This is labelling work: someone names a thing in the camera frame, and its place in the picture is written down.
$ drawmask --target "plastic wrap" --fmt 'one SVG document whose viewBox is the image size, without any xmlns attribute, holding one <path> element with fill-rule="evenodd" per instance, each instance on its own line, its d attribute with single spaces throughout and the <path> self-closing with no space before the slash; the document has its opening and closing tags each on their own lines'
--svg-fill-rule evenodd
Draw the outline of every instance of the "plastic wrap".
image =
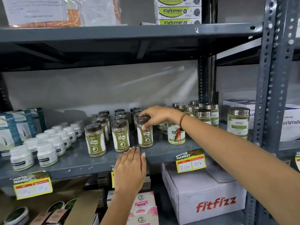
<svg viewBox="0 0 300 225">
<path fill-rule="evenodd" d="M 154 0 L 156 23 L 160 25 L 200 24 L 201 0 Z"/>
<path fill-rule="evenodd" d="M 121 24 L 119 0 L 2 0 L 11 28 Z"/>
</svg>

